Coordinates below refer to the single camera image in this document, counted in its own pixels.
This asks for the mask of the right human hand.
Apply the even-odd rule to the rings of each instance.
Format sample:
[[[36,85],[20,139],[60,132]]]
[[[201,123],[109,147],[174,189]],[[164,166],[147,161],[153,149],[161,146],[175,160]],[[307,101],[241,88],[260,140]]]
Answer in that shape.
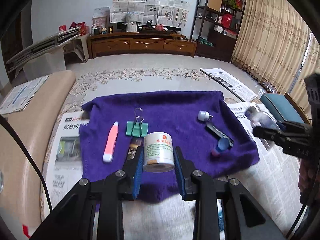
[[[300,159],[298,188],[300,202],[309,206],[319,200],[319,161]]]

